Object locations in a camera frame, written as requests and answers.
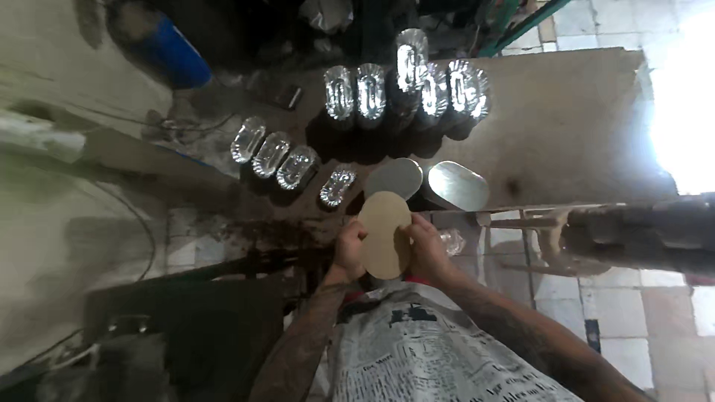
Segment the forearm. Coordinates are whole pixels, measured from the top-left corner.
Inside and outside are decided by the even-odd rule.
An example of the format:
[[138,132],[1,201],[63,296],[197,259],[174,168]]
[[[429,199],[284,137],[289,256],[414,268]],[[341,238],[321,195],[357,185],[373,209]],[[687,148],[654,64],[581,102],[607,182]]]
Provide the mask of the forearm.
[[329,270],[305,313],[276,342],[256,377],[249,401],[300,401],[312,383],[345,297],[347,279]]
[[474,323],[586,402],[647,401],[615,368],[550,318],[490,290],[459,270],[436,285]]

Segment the table surface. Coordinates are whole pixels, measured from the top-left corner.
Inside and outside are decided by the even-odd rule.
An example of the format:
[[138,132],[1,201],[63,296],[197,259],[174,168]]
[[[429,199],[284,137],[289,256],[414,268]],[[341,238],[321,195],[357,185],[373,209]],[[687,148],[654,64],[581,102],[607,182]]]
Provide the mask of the table surface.
[[[490,114],[474,128],[444,133],[337,131],[324,113],[323,71],[283,77],[304,90],[294,112],[261,104],[243,112],[263,117],[269,132],[285,131],[294,144],[315,148],[322,164],[302,192],[282,191],[275,179],[258,179],[245,165],[237,210],[267,211],[276,219],[355,214],[367,175],[396,157],[423,169],[452,160],[482,175],[490,186],[485,210],[676,194],[648,135],[653,102],[642,52],[594,49],[473,62],[490,80]],[[317,196],[341,162],[355,167],[357,180],[341,206],[329,210]]]

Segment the hand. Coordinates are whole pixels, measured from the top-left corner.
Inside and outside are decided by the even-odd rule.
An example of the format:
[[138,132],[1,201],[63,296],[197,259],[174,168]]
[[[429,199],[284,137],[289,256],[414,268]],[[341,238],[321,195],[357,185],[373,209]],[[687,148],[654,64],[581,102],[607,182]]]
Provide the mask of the hand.
[[352,282],[365,274],[365,267],[360,263],[360,249],[363,239],[368,235],[363,224],[354,217],[344,226],[335,240],[335,257],[330,271],[342,271],[348,282]]
[[412,225],[401,229],[414,240],[411,263],[413,274],[437,285],[456,271],[449,261],[437,228],[422,215],[412,214]]

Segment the tattooed arm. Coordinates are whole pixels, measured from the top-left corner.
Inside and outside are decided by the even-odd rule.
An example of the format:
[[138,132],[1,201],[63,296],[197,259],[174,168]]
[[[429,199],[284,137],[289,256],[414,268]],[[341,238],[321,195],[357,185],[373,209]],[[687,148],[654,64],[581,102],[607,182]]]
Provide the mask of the tattooed arm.
[[361,241],[367,235],[353,220],[335,243],[335,259],[322,284],[308,302],[307,310],[285,331],[263,363],[249,402],[301,401],[310,388],[345,289],[365,274],[360,264]]
[[586,402],[645,402],[649,398],[570,330],[490,290],[457,269],[438,231],[414,214],[404,229],[414,240],[413,272],[451,298],[474,323],[541,373]]

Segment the blue barrel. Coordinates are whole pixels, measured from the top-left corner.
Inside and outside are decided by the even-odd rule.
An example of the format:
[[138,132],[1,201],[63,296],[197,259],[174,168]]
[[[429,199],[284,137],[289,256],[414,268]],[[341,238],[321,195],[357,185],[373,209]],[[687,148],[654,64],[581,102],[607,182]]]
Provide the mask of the blue barrel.
[[163,74],[174,88],[201,87],[211,79],[209,65],[164,14],[157,29],[131,45],[131,49]]

